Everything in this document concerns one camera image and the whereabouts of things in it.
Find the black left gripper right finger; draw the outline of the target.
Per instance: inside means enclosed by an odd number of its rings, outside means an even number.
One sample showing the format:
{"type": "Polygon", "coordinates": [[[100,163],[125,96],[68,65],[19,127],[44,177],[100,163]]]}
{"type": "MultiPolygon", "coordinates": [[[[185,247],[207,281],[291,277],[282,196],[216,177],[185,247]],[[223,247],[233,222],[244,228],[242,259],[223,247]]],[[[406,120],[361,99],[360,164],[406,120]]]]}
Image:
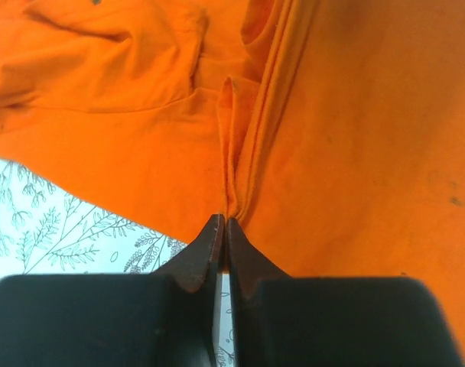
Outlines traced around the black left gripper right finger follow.
{"type": "Polygon", "coordinates": [[[293,278],[226,227],[238,366],[462,366],[433,294],[413,278],[293,278]]]}

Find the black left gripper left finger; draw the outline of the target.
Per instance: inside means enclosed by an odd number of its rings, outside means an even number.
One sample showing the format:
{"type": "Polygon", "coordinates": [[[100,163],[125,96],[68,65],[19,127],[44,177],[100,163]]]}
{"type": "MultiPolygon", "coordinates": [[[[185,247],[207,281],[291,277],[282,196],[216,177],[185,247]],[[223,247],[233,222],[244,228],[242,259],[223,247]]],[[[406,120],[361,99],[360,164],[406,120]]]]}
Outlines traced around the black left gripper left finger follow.
{"type": "Polygon", "coordinates": [[[214,366],[222,218],[150,274],[0,281],[0,366],[214,366]]]}

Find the orange t shirt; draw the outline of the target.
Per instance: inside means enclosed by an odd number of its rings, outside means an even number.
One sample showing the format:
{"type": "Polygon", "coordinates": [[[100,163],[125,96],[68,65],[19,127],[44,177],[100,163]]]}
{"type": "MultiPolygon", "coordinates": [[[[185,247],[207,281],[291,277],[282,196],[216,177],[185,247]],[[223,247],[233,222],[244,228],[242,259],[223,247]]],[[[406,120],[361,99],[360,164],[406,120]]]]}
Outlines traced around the orange t shirt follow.
{"type": "Polygon", "coordinates": [[[0,158],[292,275],[418,278],[465,359],[465,1],[0,1],[0,158]]]}

